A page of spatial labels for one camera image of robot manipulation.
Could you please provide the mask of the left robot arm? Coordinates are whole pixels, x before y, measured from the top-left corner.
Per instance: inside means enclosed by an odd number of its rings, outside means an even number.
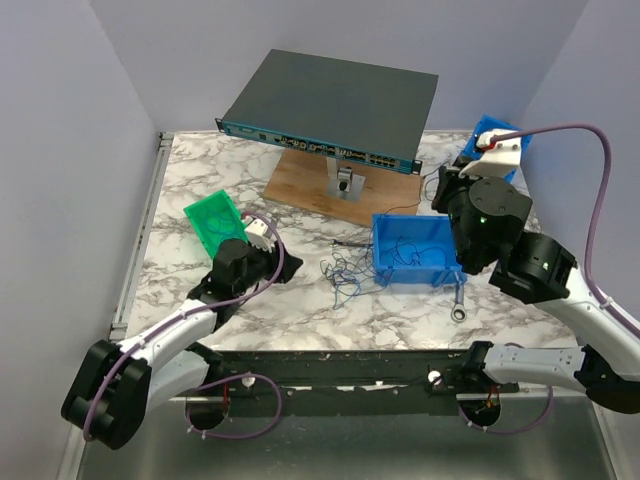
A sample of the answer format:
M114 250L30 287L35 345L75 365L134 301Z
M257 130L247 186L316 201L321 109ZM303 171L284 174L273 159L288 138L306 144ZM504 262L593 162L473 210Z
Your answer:
M185 390L214 393L220 368L195 350L241 304L273 284L288 283L303 265L280 242L261 249L224 241L211 270L177 310L151 328L113 343L100 340L85 354L62 403L61 416L86 440L112 450L128 443L146 414Z

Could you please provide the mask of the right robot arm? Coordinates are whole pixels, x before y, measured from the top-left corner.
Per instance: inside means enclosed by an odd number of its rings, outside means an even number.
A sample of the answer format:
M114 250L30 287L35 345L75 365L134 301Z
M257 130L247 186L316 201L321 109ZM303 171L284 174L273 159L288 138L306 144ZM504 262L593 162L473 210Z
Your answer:
M639 323L601 300L576 258L552 237L525 228L530 197L502 177L470 177L457 166L438 170L433 210L448 217L464 273L494 268L500 292L555 317L584 345L517 348L476 341L460 379L469 390L533 383L585 394L622 414L639 411Z

